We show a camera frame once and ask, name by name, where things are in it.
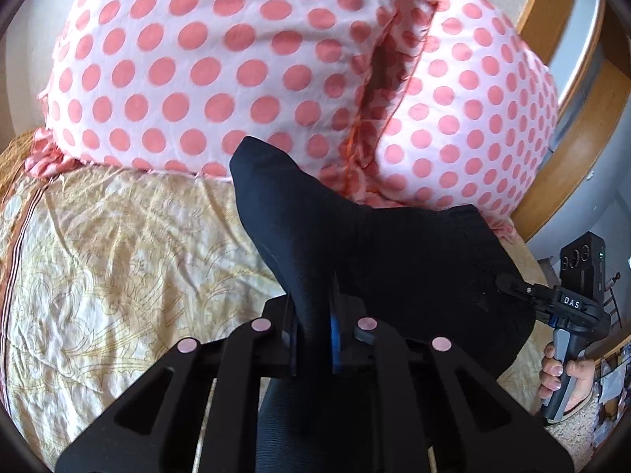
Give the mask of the black pants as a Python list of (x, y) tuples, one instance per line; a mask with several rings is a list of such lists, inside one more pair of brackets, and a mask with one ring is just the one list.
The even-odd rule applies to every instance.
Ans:
[[(532, 333), (532, 307), (496, 288), (517, 267), (476, 208), (359, 205), (252, 137), (230, 170), (239, 218), (293, 298), (308, 346), (330, 340), (332, 291), (362, 300), (407, 339), (451, 339), (492, 377)], [(371, 471), (374, 390), (341, 375), (273, 380), (259, 416), (258, 470)]]

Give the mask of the cream patterned bed quilt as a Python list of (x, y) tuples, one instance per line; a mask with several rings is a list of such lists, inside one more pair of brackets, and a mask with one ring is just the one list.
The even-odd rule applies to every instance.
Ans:
[(179, 339), (221, 339), (280, 292), (229, 184), (1, 177), (1, 399), (47, 467)]

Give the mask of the pink polka dot pillow right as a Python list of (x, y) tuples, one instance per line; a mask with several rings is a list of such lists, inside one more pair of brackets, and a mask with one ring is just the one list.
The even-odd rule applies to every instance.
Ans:
[(496, 235), (557, 123), (549, 69), (490, 0), (400, 0), (375, 53), (342, 192), (375, 207), (473, 205)]

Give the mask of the pink polka dot pillow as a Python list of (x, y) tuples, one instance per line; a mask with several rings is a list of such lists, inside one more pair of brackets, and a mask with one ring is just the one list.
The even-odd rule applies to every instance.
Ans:
[(346, 196), (377, 47), (435, 0), (73, 0), (29, 174), (80, 164), (229, 177), (246, 137)]
[(496, 235), (557, 123), (549, 69), (490, 0), (400, 0), (375, 53), (342, 192), (375, 207), (473, 205)]

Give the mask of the pink polka dot pillow left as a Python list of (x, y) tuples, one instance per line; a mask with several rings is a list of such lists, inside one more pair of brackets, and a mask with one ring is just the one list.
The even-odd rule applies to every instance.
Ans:
[(346, 196), (377, 47), (435, 0), (73, 0), (29, 174), (80, 164), (229, 177), (246, 137)]

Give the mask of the wooden door frame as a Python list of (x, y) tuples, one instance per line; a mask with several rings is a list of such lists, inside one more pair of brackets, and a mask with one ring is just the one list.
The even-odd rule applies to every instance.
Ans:
[(549, 255), (597, 222), (629, 168), (630, 0), (534, 0), (520, 27), (557, 82), (559, 121), (512, 220)]

